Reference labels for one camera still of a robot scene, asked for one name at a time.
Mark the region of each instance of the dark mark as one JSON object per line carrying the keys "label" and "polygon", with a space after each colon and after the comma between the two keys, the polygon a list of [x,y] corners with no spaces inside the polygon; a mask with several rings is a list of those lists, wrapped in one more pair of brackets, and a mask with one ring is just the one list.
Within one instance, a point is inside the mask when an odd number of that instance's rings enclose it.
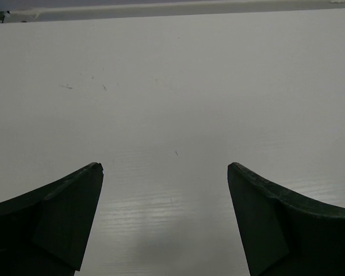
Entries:
{"label": "dark mark", "polygon": [[68,85],[59,85],[60,87],[66,88],[66,89],[73,89],[73,87],[70,87]]}

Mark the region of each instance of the wood grain texture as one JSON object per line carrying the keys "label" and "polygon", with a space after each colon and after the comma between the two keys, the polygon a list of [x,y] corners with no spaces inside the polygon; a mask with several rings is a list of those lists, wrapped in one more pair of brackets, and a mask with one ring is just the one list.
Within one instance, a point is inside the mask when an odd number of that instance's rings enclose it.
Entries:
{"label": "wood grain texture", "polygon": [[0,25],[0,201],[92,161],[77,275],[248,275],[228,164],[345,207],[345,9]]}

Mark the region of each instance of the white table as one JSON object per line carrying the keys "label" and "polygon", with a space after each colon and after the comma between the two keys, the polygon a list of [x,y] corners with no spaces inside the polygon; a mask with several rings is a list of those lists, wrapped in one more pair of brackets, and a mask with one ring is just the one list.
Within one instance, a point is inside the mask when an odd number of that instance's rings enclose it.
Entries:
{"label": "white table", "polygon": [[0,202],[93,161],[76,275],[248,275],[229,163],[345,207],[345,9],[0,25]]}

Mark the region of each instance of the white surface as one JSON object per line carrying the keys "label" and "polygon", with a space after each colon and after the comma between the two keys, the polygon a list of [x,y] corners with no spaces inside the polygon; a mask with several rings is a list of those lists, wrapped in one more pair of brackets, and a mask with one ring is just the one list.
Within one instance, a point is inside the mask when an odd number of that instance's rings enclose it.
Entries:
{"label": "white surface", "polygon": [[0,201],[93,161],[77,275],[248,275],[229,163],[345,207],[345,9],[0,25]]}

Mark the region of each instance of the scratch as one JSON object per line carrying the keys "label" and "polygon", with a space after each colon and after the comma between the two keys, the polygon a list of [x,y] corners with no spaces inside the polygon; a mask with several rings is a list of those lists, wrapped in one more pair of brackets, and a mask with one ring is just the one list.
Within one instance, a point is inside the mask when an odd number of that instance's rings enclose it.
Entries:
{"label": "scratch", "polygon": [[67,86],[67,85],[59,85],[60,87],[66,88],[66,89],[73,89],[73,87],[71,86]]}

